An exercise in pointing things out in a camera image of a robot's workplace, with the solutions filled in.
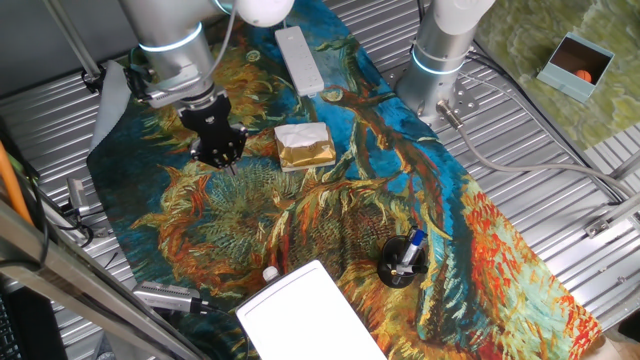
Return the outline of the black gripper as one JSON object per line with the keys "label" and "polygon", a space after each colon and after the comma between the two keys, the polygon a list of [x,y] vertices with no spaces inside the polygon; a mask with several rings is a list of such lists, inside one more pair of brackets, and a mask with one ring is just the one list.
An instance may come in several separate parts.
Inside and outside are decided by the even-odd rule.
{"label": "black gripper", "polygon": [[231,103],[226,96],[218,97],[212,104],[199,110],[184,109],[180,113],[183,126],[194,131],[200,144],[192,147],[192,159],[215,168],[224,168],[224,153],[216,149],[230,147],[227,172],[236,175],[236,163],[241,159],[248,138],[248,129],[242,123],[229,124]]}

